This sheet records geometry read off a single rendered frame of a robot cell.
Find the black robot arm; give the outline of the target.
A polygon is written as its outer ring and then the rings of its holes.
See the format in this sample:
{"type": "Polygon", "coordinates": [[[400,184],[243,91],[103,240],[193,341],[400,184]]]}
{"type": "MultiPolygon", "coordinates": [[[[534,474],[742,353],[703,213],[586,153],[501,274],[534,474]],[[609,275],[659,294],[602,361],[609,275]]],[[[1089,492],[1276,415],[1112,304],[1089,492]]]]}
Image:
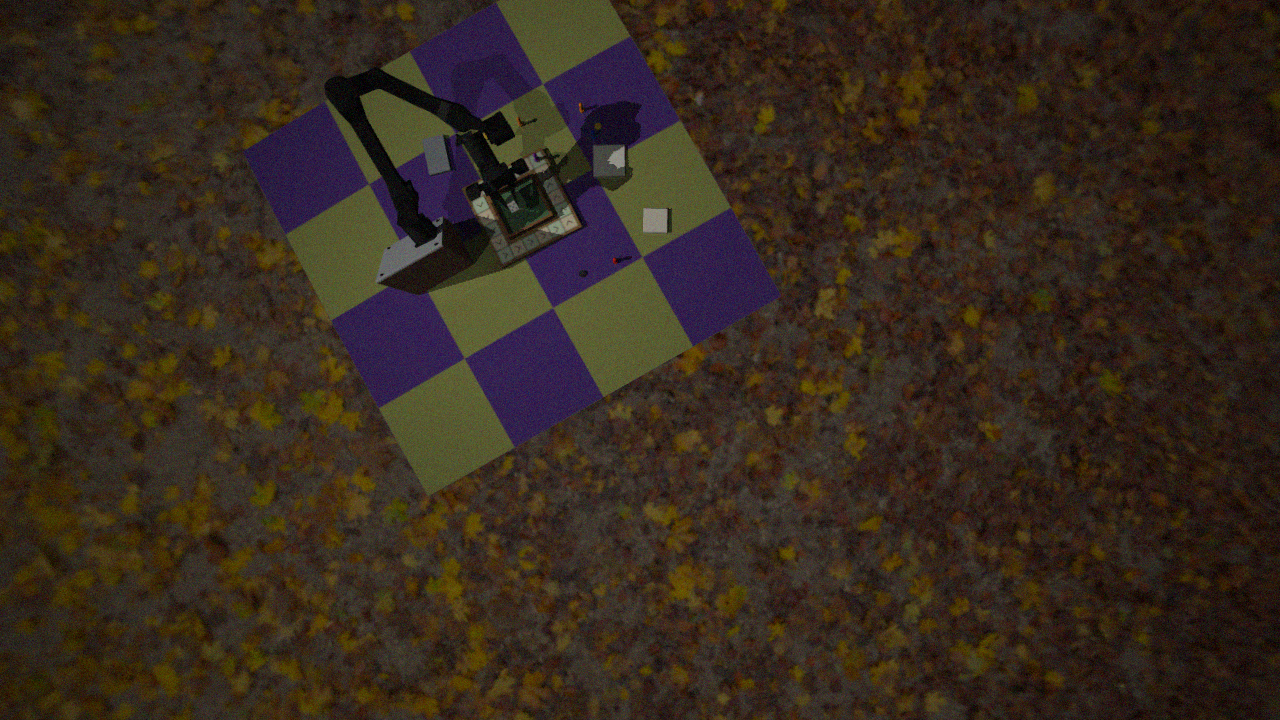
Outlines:
{"type": "MultiPolygon", "coordinates": [[[[396,211],[398,211],[397,225],[413,240],[416,243],[415,249],[419,249],[422,243],[435,240],[438,228],[430,222],[429,217],[424,217],[422,213],[419,214],[419,191],[413,190],[411,181],[404,182],[401,174],[398,174],[396,167],[392,164],[393,161],[387,155],[387,151],[383,149],[384,146],[367,120],[360,96],[376,88],[381,88],[387,94],[393,94],[396,97],[404,99],[407,102],[433,113],[460,132],[477,129],[474,135],[471,131],[462,136],[456,135],[454,142],[456,146],[465,143],[465,149],[474,160],[492,152],[486,138],[489,138],[492,145],[495,143],[499,146],[509,141],[509,138],[515,138],[515,132],[502,111],[497,111],[493,117],[480,120],[480,118],[472,117],[463,105],[442,97],[434,97],[425,91],[415,88],[413,85],[404,83],[389,76],[379,68],[371,68],[349,78],[337,76],[326,79],[324,94],[332,105],[335,106],[337,111],[355,129],[364,149],[366,149],[366,152],[369,152],[369,156],[387,183],[392,202],[396,211]],[[483,133],[486,135],[486,138],[483,133]]],[[[489,164],[490,167],[486,170],[484,170],[484,167],[479,169],[481,179],[486,187],[490,186],[493,191],[498,191],[509,183],[507,177],[512,173],[506,161],[498,167],[495,161],[489,161],[489,164]]]]}

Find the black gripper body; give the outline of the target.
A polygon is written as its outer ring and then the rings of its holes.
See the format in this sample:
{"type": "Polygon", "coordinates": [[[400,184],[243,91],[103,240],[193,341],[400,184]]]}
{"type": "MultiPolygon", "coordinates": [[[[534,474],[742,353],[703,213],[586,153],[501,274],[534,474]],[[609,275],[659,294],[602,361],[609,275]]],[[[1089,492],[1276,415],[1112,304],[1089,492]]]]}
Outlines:
{"type": "MultiPolygon", "coordinates": [[[[484,158],[479,158],[477,160],[474,160],[474,161],[476,163],[476,165],[477,165],[479,169],[484,167],[484,170],[486,170],[490,167],[489,161],[495,161],[497,167],[499,165],[499,161],[497,160],[497,158],[495,158],[495,155],[494,155],[493,151],[488,152],[484,158]]],[[[518,174],[518,176],[522,176],[525,172],[529,170],[527,163],[522,158],[518,159],[517,161],[511,163],[511,165],[512,165],[512,168],[509,168],[509,170],[511,170],[512,174],[507,177],[508,181],[513,181],[516,178],[515,173],[518,174]]],[[[489,193],[493,190],[492,190],[490,186],[486,187],[486,184],[484,184],[484,182],[481,184],[477,184],[477,182],[476,182],[476,183],[470,184],[468,187],[466,187],[466,193],[467,193],[470,201],[474,201],[474,199],[480,197],[481,191],[485,192],[485,193],[489,193]]]]}

